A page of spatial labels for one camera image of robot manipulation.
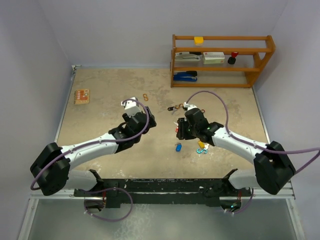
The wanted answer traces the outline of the yellow tag key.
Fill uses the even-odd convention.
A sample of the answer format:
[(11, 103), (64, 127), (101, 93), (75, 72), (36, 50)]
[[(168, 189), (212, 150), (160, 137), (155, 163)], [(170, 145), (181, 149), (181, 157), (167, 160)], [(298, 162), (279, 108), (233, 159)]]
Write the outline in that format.
[(202, 142), (202, 141), (198, 141), (198, 145), (202, 150), (207, 150), (209, 148), (209, 145), (207, 143)]

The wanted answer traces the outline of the teal carabiner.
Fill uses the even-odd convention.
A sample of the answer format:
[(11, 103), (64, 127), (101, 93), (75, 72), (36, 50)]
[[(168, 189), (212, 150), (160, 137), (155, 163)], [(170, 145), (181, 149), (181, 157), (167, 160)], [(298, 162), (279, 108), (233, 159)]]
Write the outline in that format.
[(208, 150), (207, 150), (206, 148), (198, 148), (198, 149), (196, 150), (196, 152), (197, 152), (198, 154), (207, 154), (207, 153), (208, 153)]

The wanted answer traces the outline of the black tag key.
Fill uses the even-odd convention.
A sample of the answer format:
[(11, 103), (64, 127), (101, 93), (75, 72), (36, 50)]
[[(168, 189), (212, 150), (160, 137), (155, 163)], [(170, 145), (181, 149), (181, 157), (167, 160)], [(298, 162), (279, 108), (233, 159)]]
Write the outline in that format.
[(167, 110), (173, 115), (178, 110), (178, 108), (176, 108), (175, 106), (171, 106), (168, 107)]

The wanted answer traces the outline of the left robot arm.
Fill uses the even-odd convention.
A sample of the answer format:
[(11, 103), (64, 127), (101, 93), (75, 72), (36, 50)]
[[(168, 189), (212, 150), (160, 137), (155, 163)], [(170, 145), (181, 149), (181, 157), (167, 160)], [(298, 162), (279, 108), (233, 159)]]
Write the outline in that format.
[(143, 134), (157, 125), (151, 110), (148, 107), (144, 110), (131, 116), (124, 113), (123, 123), (95, 139), (67, 146), (58, 146), (56, 142), (46, 145), (30, 167), (34, 177), (31, 190), (41, 190), (45, 196), (64, 189), (81, 189), (91, 196), (101, 194), (104, 182), (98, 173), (76, 167), (137, 144)]

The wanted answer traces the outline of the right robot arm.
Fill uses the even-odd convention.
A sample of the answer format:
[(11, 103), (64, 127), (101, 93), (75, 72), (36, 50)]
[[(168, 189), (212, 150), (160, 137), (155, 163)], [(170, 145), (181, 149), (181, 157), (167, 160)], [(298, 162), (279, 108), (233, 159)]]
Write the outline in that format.
[(228, 196), (244, 188), (260, 188), (277, 195), (296, 174), (293, 163), (280, 143), (258, 142), (230, 132), (223, 124), (208, 122), (197, 107), (188, 109), (184, 117), (177, 120), (177, 124), (176, 137), (179, 140), (199, 139), (212, 147), (230, 151), (253, 165), (253, 169), (234, 170), (222, 183), (222, 190)]

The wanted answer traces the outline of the blue tag key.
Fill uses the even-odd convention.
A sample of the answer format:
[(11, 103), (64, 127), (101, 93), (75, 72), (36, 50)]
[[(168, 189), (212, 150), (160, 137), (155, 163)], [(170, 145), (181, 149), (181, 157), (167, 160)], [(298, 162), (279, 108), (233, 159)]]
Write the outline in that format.
[(175, 151), (176, 152), (180, 152), (182, 149), (182, 144), (180, 142), (175, 144)]

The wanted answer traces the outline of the red tag key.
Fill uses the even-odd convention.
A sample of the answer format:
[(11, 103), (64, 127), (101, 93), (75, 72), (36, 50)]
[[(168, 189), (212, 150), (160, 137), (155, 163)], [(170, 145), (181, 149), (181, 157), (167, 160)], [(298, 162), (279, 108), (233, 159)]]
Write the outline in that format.
[(179, 123), (178, 122), (173, 122), (173, 123), (176, 125), (175, 132), (178, 133), (178, 131), (179, 131)]

